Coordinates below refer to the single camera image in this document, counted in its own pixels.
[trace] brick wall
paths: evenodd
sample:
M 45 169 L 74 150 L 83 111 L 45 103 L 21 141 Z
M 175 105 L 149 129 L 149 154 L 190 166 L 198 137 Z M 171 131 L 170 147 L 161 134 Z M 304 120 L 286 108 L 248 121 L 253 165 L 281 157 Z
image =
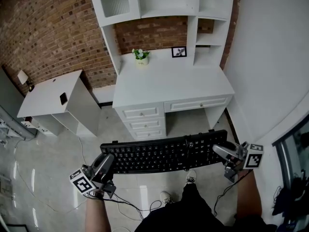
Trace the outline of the brick wall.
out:
M 0 65 L 26 93 L 17 74 L 34 84 L 84 70 L 87 88 L 115 84 L 91 0 L 1 0 Z
M 220 67 L 222 70 L 225 67 L 228 55 L 230 53 L 231 45 L 233 42 L 235 28 L 236 28 L 237 19 L 238 19 L 239 6 L 240 6 L 240 0 L 233 0 L 233 8 L 232 8 L 230 26 L 228 29 L 225 48 L 224 48 L 224 52 L 223 52 L 221 63 L 220 63 Z
M 187 45 L 187 16 L 162 16 L 115 24 L 121 54 Z

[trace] sneaker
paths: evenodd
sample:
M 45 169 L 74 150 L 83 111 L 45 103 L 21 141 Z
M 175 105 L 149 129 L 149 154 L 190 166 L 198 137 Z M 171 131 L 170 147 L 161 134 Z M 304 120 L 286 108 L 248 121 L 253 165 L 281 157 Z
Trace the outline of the sneaker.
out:
M 166 191 L 160 193 L 160 200 L 163 204 L 174 203 L 170 194 Z
M 195 184 L 196 181 L 197 174 L 194 170 L 191 170 L 187 175 L 186 184 Z

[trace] black keyboard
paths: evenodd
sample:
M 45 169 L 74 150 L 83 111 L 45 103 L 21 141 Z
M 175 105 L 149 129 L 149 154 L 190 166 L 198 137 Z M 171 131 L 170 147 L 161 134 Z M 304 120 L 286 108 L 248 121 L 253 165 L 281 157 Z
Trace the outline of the black keyboard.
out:
M 160 173 L 210 165 L 222 161 L 212 150 L 213 144 L 224 144 L 227 131 L 211 131 L 184 137 L 101 144 L 103 156 L 115 155 L 114 174 Z

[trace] white desk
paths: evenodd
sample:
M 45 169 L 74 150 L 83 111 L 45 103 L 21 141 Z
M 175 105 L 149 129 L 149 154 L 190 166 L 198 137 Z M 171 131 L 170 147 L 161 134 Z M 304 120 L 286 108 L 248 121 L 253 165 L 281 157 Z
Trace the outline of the white desk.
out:
M 122 58 L 113 108 L 136 140 L 165 138 L 168 112 L 204 108 L 212 129 L 234 95 L 219 66 L 192 66 L 190 58 L 171 58 L 170 49 L 152 51 L 145 67 Z
M 82 71 L 72 72 L 39 83 L 28 92 L 17 117 L 32 117 L 39 131 L 58 135 L 62 125 L 78 136 L 96 136 L 100 108 L 80 77 Z M 68 101 L 62 105 L 60 95 Z

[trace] picture frame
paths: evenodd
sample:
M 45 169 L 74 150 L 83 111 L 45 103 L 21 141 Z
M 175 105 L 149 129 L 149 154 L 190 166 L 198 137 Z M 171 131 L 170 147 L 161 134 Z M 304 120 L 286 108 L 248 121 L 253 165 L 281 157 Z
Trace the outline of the picture frame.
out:
M 174 46 L 172 49 L 172 58 L 182 58 L 187 56 L 186 46 Z

